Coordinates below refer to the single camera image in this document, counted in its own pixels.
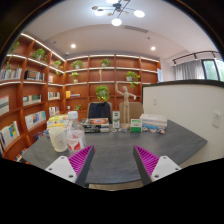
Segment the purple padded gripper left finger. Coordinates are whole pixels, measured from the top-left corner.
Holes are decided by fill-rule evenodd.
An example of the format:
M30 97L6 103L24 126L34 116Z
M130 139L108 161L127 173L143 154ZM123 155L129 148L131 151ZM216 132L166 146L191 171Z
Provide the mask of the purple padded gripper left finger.
M87 146L69 157L58 157L46 171L84 187L94 154L94 146Z

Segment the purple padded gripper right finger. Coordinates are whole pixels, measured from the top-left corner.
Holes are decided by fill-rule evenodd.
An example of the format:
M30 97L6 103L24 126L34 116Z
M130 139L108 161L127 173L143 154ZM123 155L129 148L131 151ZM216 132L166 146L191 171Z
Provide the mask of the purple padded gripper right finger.
M146 149L135 145L133 155L143 185L157 181L180 170L180 167L168 156L157 156Z

